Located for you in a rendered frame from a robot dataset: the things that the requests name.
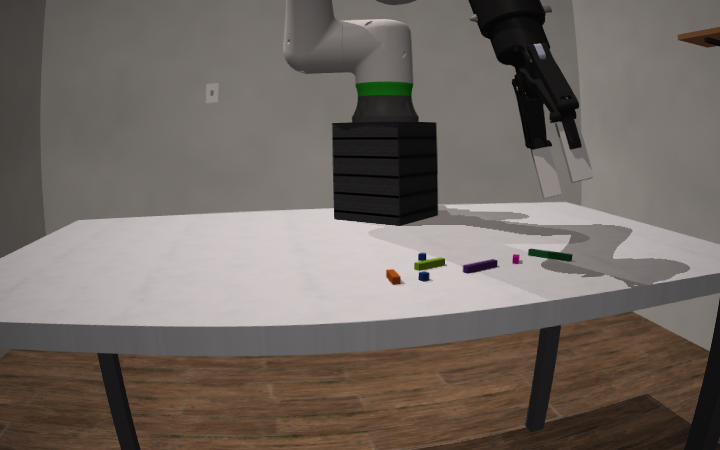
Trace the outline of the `lime green rod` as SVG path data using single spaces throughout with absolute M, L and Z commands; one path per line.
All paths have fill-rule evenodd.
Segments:
M 414 270 L 425 270 L 445 265 L 445 258 L 435 258 L 414 263 Z

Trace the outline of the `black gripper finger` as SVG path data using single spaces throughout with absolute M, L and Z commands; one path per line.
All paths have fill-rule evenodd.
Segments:
M 550 111 L 550 123 L 556 122 L 555 127 L 571 183 L 593 178 L 582 132 L 576 119 L 575 109 L 579 108 L 576 96 L 547 43 L 527 45 L 527 51 L 541 79 L 532 79 L 524 67 L 518 68 L 518 74 L 531 91 L 537 92 Z
M 515 75 L 515 79 L 512 79 L 512 85 L 517 97 L 525 145 L 531 149 L 543 199 L 561 195 L 560 184 L 550 151 L 552 144 L 547 140 L 546 136 L 544 102 L 541 98 L 532 100 L 528 98 L 524 91 L 523 81 L 518 74 Z

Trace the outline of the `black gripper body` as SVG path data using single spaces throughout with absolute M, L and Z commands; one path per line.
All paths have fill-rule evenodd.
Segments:
M 524 67 L 532 79 L 540 79 L 533 63 L 530 61 L 527 45 L 547 43 L 550 49 L 541 24 L 530 20 L 517 20 L 494 30 L 490 36 L 490 41 L 500 63 L 515 67 L 516 74 L 518 74 L 518 68 Z M 525 81 L 523 81 L 523 84 L 524 91 L 529 99 L 540 98 L 536 92 L 530 90 Z

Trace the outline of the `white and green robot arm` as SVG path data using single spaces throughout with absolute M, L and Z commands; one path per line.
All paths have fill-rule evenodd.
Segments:
M 517 20 L 543 26 L 545 13 L 552 12 L 540 0 L 469 3 L 474 13 L 470 21 L 477 22 L 488 39 L 497 28 Z M 358 103 L 352 122 L 419 122 L 412 104 L 411 31 L 405 23 L 339 21 L 332 0 L 286 0 L 283 53 L 301 73 L 353 73 Z

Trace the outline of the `dark green rod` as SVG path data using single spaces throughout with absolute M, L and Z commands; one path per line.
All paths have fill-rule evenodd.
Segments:
M 569 261 L 569 262 L 572 261 L 572 254 L 538 250 L 538 249 L 528 249 L 528 256 Z

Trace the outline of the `dark purple rod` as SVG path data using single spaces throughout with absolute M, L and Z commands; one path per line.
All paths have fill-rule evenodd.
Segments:
M 496 268 L 497 261 L 498 260 L 492 259 L 492 260 L 463 265 L 463 272 L 468 274 L 468 273 L 473 273 L 473 272 L 477 272 L 477 271 Z

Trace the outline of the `orange rod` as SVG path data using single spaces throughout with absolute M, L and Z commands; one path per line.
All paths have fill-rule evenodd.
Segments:
M 386 270 L 386 277 L 392 283 L 392 285 L 400 284 L 400 276 L 394 269 Z

